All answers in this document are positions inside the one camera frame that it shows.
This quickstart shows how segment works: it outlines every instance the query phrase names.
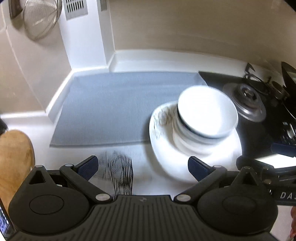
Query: bowl rim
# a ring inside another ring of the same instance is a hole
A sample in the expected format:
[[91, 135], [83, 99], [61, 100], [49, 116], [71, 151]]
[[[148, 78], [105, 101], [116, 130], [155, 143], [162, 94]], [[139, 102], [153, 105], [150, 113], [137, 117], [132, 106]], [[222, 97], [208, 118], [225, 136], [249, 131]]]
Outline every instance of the bowl rim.
[[238, 124], [238, 120], [239, 120], [239, 117], [238, 117], [238, 113], [237, 113], [237, 109], [235, 107], [235, 104], [233, 103], [233, 101], [225, 94], [223, 93], [222, 91], [216, 89], [216, 88], [213, 88], [213, 87], [210, 87], [210, 86], [207, 86], [207, 85], [194, 85], [194, 86], [191, 86], [187, 89], [185, 89], [184, 91], [182, 91], [182, 93], [179, 95], [179, 98], [178, 98], [178, 104], [179, 104], [179, 101], [180, 101], [180, 97], [184, 94], [184, 92], [188, 91], [189, 89], [192, 89], [192, 88], [199, 88], [199, 89], [207, 89], [207, 90], [211, 90], [215, 93], [218, 93], [220, 96], [223, 96], [225, 98], [225, 100], [227, 100], [230, 105], [233, 107], [233, 110], [235, 110], [235, 113], [236, 113], [236, 120], [234, 122], [234, 125], [231, 127], [231, 128], [228, 128], [226, 131], [221, 131], [217, 134], [207, 134], [207, 133], [204, 133], [200, 130], [197, 130], [193, 127], [191, 127], [185, 120], [184, 118], [182, 117], [181, 113], [179, 112], [179, 108], [177, 108], [178, 110], [178, 114], [179, 114], [179, 119], [182, 121], [182, 124], [184, 124], [186, 126], [186, 128], [188, 128], [191, 132], [195, 133], [196, 135], [199, 135], [203, 138], [207, 138], [207, 139], [219, 139], [219, 138], [223, 138], [223, 137], [226, 137], [228, 136], [231, 131], [237, 127], [237, 124]]

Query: stacked bowl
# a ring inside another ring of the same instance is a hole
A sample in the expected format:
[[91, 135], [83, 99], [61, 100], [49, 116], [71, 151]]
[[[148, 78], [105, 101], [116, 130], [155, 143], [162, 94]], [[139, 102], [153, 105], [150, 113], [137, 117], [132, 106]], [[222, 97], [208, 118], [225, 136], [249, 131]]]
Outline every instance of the stacked bowl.
[[236, 107], [227, 95], [212, 87], [192, 86], [179, 96], [173, 140], [185, 154], [210, 155], [237, 124]]

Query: plate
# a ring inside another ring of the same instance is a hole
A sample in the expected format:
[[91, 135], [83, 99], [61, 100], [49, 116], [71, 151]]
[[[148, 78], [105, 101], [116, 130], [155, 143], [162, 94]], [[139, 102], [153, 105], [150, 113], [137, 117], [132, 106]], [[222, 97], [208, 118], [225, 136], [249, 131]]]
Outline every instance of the plate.
[[[179, 151], [173, 141], [172, 121], [176, 107], [177, 101], [174, 101], [154, 110], [149, 122], [150, 142], [158, 162], [168, 175], [182, 182], [196, 183], [196, 179], [188, 171], [190, 155]], [[235, 163], [241, 155], [242, 146], [234, 129], [212, 154], [195, 156], [210, 166], [222, 165], [230, 171], [237, 171]]]

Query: ribbed black surface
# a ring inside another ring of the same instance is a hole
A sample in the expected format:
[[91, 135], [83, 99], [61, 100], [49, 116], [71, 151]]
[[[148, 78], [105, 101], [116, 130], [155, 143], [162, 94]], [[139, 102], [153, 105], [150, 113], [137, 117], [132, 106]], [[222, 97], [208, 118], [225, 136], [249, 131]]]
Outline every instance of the ribbed black surface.
[[267, 233], [248, 238], [219, 234], [198, 219], [192, 206], [176, 204], [169, 196], [118, 196], [111, 204], [95, 206], [90, 216], [73, 230], [54, 236], [34, 236], [18, 232], [11, 240], [226, 241], [276, 239]]

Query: hand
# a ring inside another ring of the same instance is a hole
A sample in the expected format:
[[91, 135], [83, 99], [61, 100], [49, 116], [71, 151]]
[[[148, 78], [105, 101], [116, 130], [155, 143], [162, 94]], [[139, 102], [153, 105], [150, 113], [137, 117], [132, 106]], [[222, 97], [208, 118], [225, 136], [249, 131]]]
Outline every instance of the hand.
[[292, 224], [291, 224], [291, 232], [290, 238], [294, 238], [296, 236], [296, 206], [292, 207], [291, 209], [291, 217], [292, 217]]

